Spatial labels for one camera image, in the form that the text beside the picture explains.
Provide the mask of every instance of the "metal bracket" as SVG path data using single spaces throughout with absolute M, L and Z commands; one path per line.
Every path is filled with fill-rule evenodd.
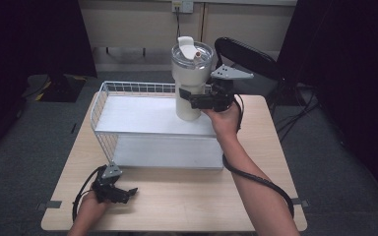
M 45 204 L 38 204 L 35 209 L 45 211 L 48 208 L 60 208 L 60 206 L 61 201 L 48 201 Z
M 219 68 L 217 68 L 211 73 L 211 77 L 222 80 L 245 80 L 253 79 L 254 75 L 245 73 L 243 71 L 222 64 Z
M 300 198 L 294 198 L 292 199 L 292 202 L 294 205 L 301 205 L 302 207 L 309 207 L 310 204 L 308 201 L 304 200 L 302 201 Z
M 115 162 L 110 160 L 109 165 L 106 166 L 106 169 L 103 172 L 102 179 L 120 176 L 121 174 L 122 170 L 119 169 L 118 165 L 116 165 Z

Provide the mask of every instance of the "black cord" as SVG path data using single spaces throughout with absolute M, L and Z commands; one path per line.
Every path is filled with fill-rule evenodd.
M 31 93 L 29 93 L 29 94 L 23 96 L 23 98 L 27 98 L 27 97 L 29 97 L 29 96 L 35 94 L 36 92 L 42 90 L 42 89 L 45 87 L 45 85 L 47 85 L 47 83 L 48 83 L 48 75 L 47 75 L 47 78 L 45 79 L 44 83 L 43 83 L 43 84 L 42 84 L 37 90 L 35 90 L 35 91 L 33 91 L 33 92 L 31 92 Z
M 88 191 L 82 193 L 85 189 L 85 187 L 88 185 L 89 181 L 91 180 L 91 178 L 95 175 L 95 173 L 97 173 L 99 171 L 99 169 L 102 169 L 104 168 L 105 166 L 102 165 L 100 167 L 98 167 L 96 170 L 94 170 L 94 172 L 92 172 L 92 174 L 88 177 L 88 179 L 85 181 L 84 185 L 82 186 L 81 190 L 79 191 L 78 195 L 76 196 L 76 199 L 75 201 L 73 202 L 73 209 L 72 209 L 72 218 L 73 218 L 73 221 L 75 221 L 76 217 L 78 216 L 78 206 L 79 206 L 79 201 L 81 200 L 82 196 L 87 193 Z
M 281 126 L 280 128 L 278 128 L 277 130 L 277 133 L 281 132 L 282 130 L 284 130 L 287 126 L 289 126 L 289 128 L 287 129 L 287 131 L 284 133 L 284 135 L 280 138 L 280 142 L 282 142 L 284 140 L 284 138 L 287 136 L 287 134 L 289 133 L 289 131 L 293 128 L 293 126 L 296 124 L 296 122 L 302 118 L 304 115 L 308 114 L 310 111 L 312 111 L 313 109 L 315 109 L 319 103 L 316 103 L 314 104 L 313 106 L 309 107 L 309 105 L 311 104 L 312 102 L 312 99 L 313 97 L 315 96 L 315 89 L 312 90 L 312 94 L 311 94 L 311 97 L 309 98 L 308 102 L 306 103 L 305 107 L 296 115 L 293 115 L 293 116 L 288 116 L 280 121 L 278 121 L 276 123 L 276 125 L 280 124 L 281 121 L 284 121 L 285 119 L 287 118 L 291 118 L 287 123 L 285 123 L 283 126 Z
M 278 81 L 278 85 L 276 87 L 276 94 L 275 98 L 273 100 L 273 108 L 271 111 L 272 118 L 275 116 L 276 107 L 278 106 L 279 98 L 281 97 L 282 91 L 284 90 L 284 78 L 282 78 L 280 81 Z
M 234 100 L 234 103 L 236 104 L 236 106 L 238 107 L 238 110 L 239 110 L 239 116 L 238 116 L 238 126 L 237 126 L 237 132 L 238 130 L 241 129 L 241 121 L 242 121 L 242 118 L 243 118 L 243 115 L 244 115 L 244 102 L 241 98 L 241 96 L 238 94 L 237 95 L 240 100 L 241 100 L 241 105 L 239 104 L 239 102 L 237 101 L 237 99 Z M 225 154 L 222 155 L 222 162 L 223 162 L 223 166 L 225 166 L 225 168 L 227 170 L 229 170 L 230 172 L 234 173 L 234 174 L 237 174 L 241 177 L 244 177 L 244 178 L 247 178 L 249 180 L 253 180 L 257 183 L 260 183 L 260 184 L 263 184 L 264 186 L 266 187 L 269 187 L 273 190 L 275 190 L 278 194 L 280 194 L 284 200 L 286 201 L 287 203 L 287 207 L 290 211 L 290 214 L 292 216 L 292 218 L 294 218 L 294 208 L 293 208 L 293 202 L 292 202 L 292 199 L 290 198 L 290 196 L 281 188 L 279 187 L 278 185 L 272 183 L 271 181 L 267 180 L 267 179 L 264 179 L 264 178 L 261 178 L 259 176 L 256 176 L 256 175 L 252 175 L 250 173 L 247 173 L 247 172 L 244 172 L 242 170 L 239 170 L 235 167 L 233 167 L 232 165 L 230 165 L 226 159 L 226 156 Z
M 177 20 L 177 34 L 176 34 L 176 40 L 178 37 L 180 37 L 180 21 L 179 21 L 179 7 L 174 7 L 174 12 L 176 13 L 176 20 Z

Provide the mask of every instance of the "wire rack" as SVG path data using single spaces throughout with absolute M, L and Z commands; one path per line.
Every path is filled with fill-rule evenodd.
M 97 129 L 102 111 L 110 96 L 149 96 L 175 97 L 175 84 L 135 83 L 135 82 L 104 82 L 96 96 L 91 112 L 91 126 L 103 149 L 108 161 L 113 160 L 118 153 L 118 141 L 121 136 L 117 133 L 100 132 Z

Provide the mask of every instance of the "cup lid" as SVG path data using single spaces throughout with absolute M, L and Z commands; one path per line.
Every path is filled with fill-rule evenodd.
M 171 60 L 180 67 L 187 69 L 202 69 L 210 66 L 214 57 L 214 50 L 209 45 L 197 41 L 193 42 L 193 46 L 200 53 L 199 57 L 195 56 L 194 59 L 190 59 L 189 56 L 188 59 L 179 44 L 176 44 L 171 48 Z

